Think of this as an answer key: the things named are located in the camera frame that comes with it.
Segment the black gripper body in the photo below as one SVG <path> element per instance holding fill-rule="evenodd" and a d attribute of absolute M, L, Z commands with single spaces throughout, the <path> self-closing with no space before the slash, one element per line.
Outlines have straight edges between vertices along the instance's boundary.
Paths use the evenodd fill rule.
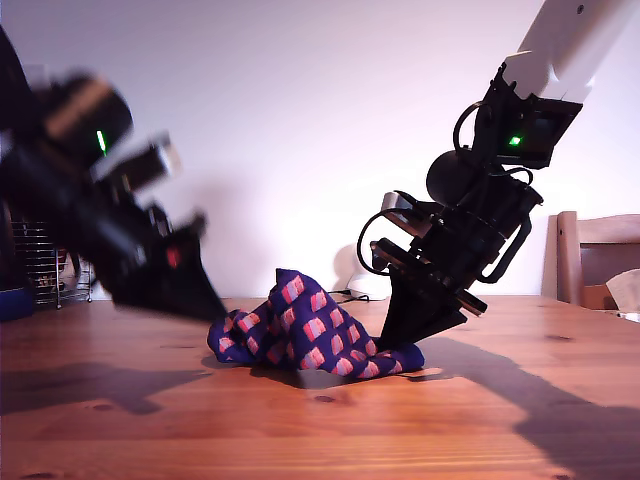
<path fill-rule="evenodd" d="M 395 273 L 425 302 L 465 309 L 474 315 L 487 305 L 469 292 L 471 285 L 494 283 L 508 265 L 500 253 L 506 237 L 472 214 L 387 214 L 409 233 L 407 249 L 383 237 L 372 243 L 372 268 Z"/>

